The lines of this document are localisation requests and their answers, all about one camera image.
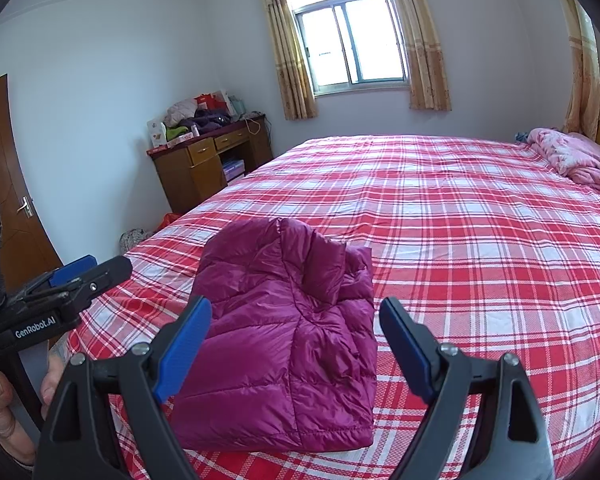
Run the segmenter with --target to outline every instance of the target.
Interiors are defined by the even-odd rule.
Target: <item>bed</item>
[[[376,308],[396,296],[465,352],[517,353],[546,418],[557,478],[600,437],[600,193],[529,147],[418,136],[310,140],[134,248],[132,279],[94,302],[70,336],[91,358],[153,338],[189,296],[206,241],[236,219],[293,217],[372,248]],[[425,407],[375,323],[373,446],[330,454],[187,451],[202,479],[385,479]],[[117,401],[114,409],[121,413]],[[442,478],[455,478],[478,409],[467,404]],[[167,414],[170,406],[165,407]],[[130,473],[147,478],[124,420]]]

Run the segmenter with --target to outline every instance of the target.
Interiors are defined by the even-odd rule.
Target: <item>blue gripper pad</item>
[[[178,320],[165,325],[154,338],[158,345],[161,339],[171,340],[158,364],[158,379],[153,387],[160,404],[180,391],[210,325],[211,303],[202,296],[192,296]]]
[[[69,283],[72,279],[77,278],[87,270],[93,269],[93,267],[97,266],[98,262],[96,259],[88,254],[80,258],[79,260],[75,260],[70,264],[65,265],[64,267],[60,267],[56,272],[53,273],[51,278],[49,278],[50,286],[60,286],[65,283]]]
[[[379,319],[382,332],[394,353],[395,360],[398,361],[410,390],[424,402],[431,404],[437,396],[431,383],[431,362],[425,354],[425,349],[419,346],[410,330],[414,326],[421,327],[422,325],[417,325],[395,298],[382,300]],[[430,333],[429,336],[435,344],[436,340]]]

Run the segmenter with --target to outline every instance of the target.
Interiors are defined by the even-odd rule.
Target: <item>beige curtain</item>
[[[600,65],[593,23],[577,0],[561,0],[573,58],[573,88],[565,132],[596,139],[600,115]]]
[[[426,0],[395,0],[404,37],[411,108],[451,110],[445,61]]]
[[[304,50],[288,0],[262,0],[287,120],[318,116]]]

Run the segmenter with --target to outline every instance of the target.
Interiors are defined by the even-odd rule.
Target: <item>silver bolt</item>
[[[83,364],[83,363],[84,363],[86,360],[87,360],[87,357],[86,357],[86,355],[84,355],[84,354],[82,354],[82,353],[77,353],[77,354],[74,354],[74,355],[71,357],[71,361],[70,361],[70,363],[71,363],[73,366],[80,366],[80,365],[81,365],[81,364]]]
[[[518,366],[520,364],[520,358],[515,354],[507,352],[504,354],[504,362],[511,366]]]
[[[451,357],[458,355],[458,347],[451,343],[442,343],[442,345],[440,345],[440,351]]]
[[[150,348],[149,343],[136,343],[131,347],[131,353],[133,355],[145,355]]]

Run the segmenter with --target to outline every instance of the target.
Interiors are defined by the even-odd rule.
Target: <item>wooden desk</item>
[[[244,160],[251,173],[273,159],[265,117],[238,121],[152,156],[174,213],[184,214],[226,187],[222,160]]]

